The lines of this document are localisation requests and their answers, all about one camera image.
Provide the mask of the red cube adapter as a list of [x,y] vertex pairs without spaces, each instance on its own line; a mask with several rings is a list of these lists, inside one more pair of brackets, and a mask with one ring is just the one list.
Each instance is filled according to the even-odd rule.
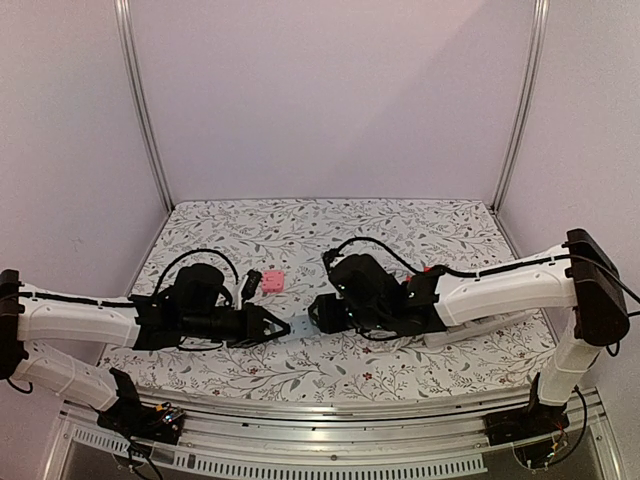
[[[431,270],[431,267],[424,267],[423,268],[423,273],[427,273]],[[414,275],[407,275],[406,277],[406,281],[410,281],[413,278]]]

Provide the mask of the aluminium frame post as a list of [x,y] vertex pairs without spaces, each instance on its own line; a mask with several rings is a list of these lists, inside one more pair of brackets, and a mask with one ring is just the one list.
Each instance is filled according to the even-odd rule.
[[519,151],[524,138],[531,105],[533,103],[537,76],[544,50],[550,1],[533,2],[533,18],[529,38],[523,80],[518,97],[516,113],[507,143],[504,161],[492,201],[491,211],[498,216],[504,207],[511,180],[516,169]]
[[175,208],[175,202],[162,163],[160,149],[144,90],[143,76],[135,43],[131,2],[127,0],[115,0],[114,9],[125,71],[147,161],[161,204],[167,213],[171,213]]

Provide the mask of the pink plug adapter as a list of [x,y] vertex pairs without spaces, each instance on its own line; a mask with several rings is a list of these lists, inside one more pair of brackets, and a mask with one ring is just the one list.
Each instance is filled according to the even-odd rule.
[[264,293],[281,293],[285,287],[285,273],[281,270],[265,271],[262,275],[261,289]]

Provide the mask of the floral patterned table mat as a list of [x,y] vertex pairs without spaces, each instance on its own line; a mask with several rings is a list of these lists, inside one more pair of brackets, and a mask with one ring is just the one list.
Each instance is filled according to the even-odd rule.
[[[245,200],[184,202],[160,233],[134,291],[170,284],[206,262],[227,277],[280,270],[284,289],[255,301],[281,319],[331,291],[321,256],[343,245],[369,253],[397,278],[410,267],[457,270],[509,261],[511,251],[483,203],[469,200]],[[100,364],[140,387],[187,395],[294,402],[423,400],[527,387],[554,350],[541,314],[453,344],[370,342],[357,334],[284,340],[252,349],[136,353],[108,346]]]

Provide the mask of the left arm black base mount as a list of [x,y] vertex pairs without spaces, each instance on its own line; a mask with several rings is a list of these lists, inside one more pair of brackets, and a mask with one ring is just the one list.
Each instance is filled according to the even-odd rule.
[[117,400],[108,410],[99,411],[97,424],[126,439],[140,438],[176,445],[181,437],[186,412],[169,402],[146,406],[140,402]]

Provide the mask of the left aluminium frame post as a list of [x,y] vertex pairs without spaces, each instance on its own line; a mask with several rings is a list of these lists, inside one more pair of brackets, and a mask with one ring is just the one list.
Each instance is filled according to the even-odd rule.
[[143,76],[135,43],[131,2],[127,0],[115,0],[114,9],[125,71],[147,161],[161,204],[167,213],[171,213],[175,208],[175,202],[162,163],[160,149],[144,90]]

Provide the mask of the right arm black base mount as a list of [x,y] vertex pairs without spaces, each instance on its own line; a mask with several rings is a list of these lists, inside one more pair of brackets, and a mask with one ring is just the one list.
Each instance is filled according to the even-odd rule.
[[547,406],[534,402],[489,413],[482,418],[485,434],[491,446],[550,434],[570,425],[565,409],[565,405]]

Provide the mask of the grey blue power strip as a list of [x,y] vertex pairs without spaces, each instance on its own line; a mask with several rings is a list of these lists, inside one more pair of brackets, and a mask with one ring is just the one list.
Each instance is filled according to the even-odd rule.
[[306,339],[321,333],[308,315],[290,317],[286,323],[290,326],[290,333],[283,337],[285,341]]

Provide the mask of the white power strip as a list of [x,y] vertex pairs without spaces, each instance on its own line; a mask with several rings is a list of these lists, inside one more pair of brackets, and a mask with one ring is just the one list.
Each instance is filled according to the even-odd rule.
[[491,333],[509,327],[527,318],[526,312],[484,317],[465,322],[460,326],[449,327],[445,332],[429,333],[423,342],[427,348],[441,347],[450,343]]

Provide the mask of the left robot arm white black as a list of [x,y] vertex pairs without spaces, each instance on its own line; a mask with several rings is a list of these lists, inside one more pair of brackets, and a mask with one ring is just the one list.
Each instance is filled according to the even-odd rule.
[[84,403],[128,434],[148,426],[128,374],[102,370],[48,346],[50,340],[96,342],[154,352],[181,346],[188,338],[228,348],[251,348],[291,332],[285,321],[252,303],[261,281],[256,270],[225,285],[224,273],[206,263],[182,265],[172,284],[157,281],[149,295],[78,297],[40,290],[16,270],[1,274],[1,378],[43,386]]

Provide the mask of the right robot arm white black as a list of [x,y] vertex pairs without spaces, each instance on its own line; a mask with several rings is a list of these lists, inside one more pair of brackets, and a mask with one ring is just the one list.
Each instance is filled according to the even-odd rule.
[[369,254],[345,256],[336,247],[322,260],[335,291],[317,296],[308,315],[326,334],[385,331],[396,340],[459,333],[476,320],[512,313],[571,309],[573,319],[532,387],[532,402],[518,412],[517,427],[527,436],[554,422],[555,407],[566,404],[599,353],[628,334],[625,299],[637,296],[584,229],[524,259],[473,271],[433,265],[404,281]]

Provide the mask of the right aluminium frame post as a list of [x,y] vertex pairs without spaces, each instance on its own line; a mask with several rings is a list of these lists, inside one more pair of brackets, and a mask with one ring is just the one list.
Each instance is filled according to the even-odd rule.
[[524,138],[531,105],[533,103],[537,76],[544,50],[550,1],[533,2],[533,18],[529,38],[523,80],[518,97],[516,113],[507,143],[504,161],[492,201],[491,211],[498,216],[504,207],[511,180],[516,169],[519,151]]

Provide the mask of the aluminium front rail base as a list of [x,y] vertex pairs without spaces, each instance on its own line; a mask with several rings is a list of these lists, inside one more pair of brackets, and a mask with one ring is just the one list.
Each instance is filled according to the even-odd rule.
[[523,406],[526,388],[395,402],[311,404],[145,389],[186,420],[174,445],[154,444],[166,479],[621,479],[624,467],[600,395],[571,398],[569,444],[539,470],[512,444],[492,445],[483,419]]

